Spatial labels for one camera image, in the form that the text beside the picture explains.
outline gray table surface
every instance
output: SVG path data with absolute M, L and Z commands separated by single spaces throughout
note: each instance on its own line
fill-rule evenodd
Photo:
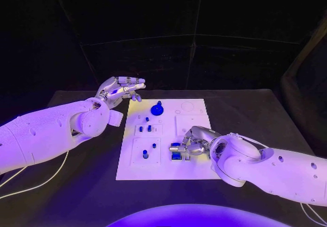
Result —
M 144 99 L 204 98 L 212 128 L 221 134 L 235 132 L 271 147 L 313 155 L 271 90 L 155 90 L 140 91 L 140 94 Z M 96 91 L 58 91 L 49 107 L 94 95 Z M 0 200 L 0 226 L 107 226 L 137 211 L 183 203 L 228 206 L 291 226 L 316 225 L 299 203 L 267 194 L 250 182 L 237 188 L 222 180 L 116 181 L 129 100 L 116 110 L 124 113 L 121 127 L 108 126 L 101 136 L 70 152 L 65 166 L 47 185 Z M 64 156 L 31 166 L 2 187 L 0 193 L 45 182 Z M 314 209 L 327 219 L 327 209 Z

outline robotic hand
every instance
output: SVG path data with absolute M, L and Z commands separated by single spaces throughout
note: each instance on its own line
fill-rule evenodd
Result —
M 123 114 L 111 110 L 146 87 L 146 80 L 111 77 L 96 97 L 32 112 L 0 127 L 0 174 L 45 162 L 97 137 L 107 124 L 120 126 Z
M 247 142 L 258 143 L 258 148 Z M 211 154 L 212 170 L 235 187 L 253 182 L 267 193 L 293 201 L 327 206 L 327 160 L 267 147 L 253 139 L 193 126 L 182 146 L 170 151 Z

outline small blue part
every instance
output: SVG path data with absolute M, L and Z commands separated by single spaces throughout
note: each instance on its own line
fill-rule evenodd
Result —
M 180 152 L 172 152 L 172 160 L 182 160 Z
M 152 114 L 153 114 L 155 116 L 159 116 L 159 115 L 163 114 L 163 112 L 165 112 L 165 108 L 163 108 L 163 106 L 162 106 L 162 101 L 159 101 L 157 105 L 155 105 L 155 106 L 152 107 Z
M 149 152 L 147 152 L 147 150 L 143 151 L 143 158 L 144 158 L 144 159 L 149 158 Z
M 180 146 L 180 143 L 172 143 L 172 147 Z

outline blue cap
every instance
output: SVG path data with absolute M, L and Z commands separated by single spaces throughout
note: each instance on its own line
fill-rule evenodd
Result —
M 163 112 L 165 112 L 165 108 L 163 108 L 163 106 L 162 106 L 162 101 L 159 101 L 157 105 L 155 105 L 155 106 L 152 107 L 152 114 L 153 114 L 155 116 L 159 116 L 159 115 L 163 114 Z

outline robotic arm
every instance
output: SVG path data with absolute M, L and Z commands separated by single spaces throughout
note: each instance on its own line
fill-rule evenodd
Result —
M 182 146 L 170 151 L 211 154 L 212 170 L 235 187 L 253 182 L 267 193 L 293 201 L 327 206 L 327 159 L 270 148 L 258 150 L 253 139 L 193 126 Z
M 146 80 L 111 77 L 96 97 L 32 112 L 0 127 L 0 174 L 45 162 L 97 137 L 107 124 L 120 126 L 123 113 L 111 110 L 146 87 Z

